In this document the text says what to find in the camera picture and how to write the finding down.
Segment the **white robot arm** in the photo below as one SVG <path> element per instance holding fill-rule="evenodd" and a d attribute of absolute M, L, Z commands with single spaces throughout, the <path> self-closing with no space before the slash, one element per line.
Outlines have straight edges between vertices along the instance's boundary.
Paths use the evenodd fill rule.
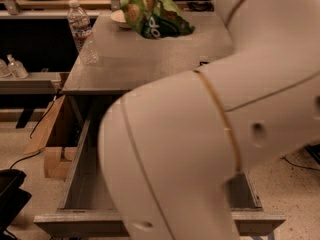
<path fill-rule="evenodd" d="M 238 240 L 228 180 L 320 136 L 320 0 L 214 0 L 233 53 L 104 115 L 99 164 L 131 240 Z"/>

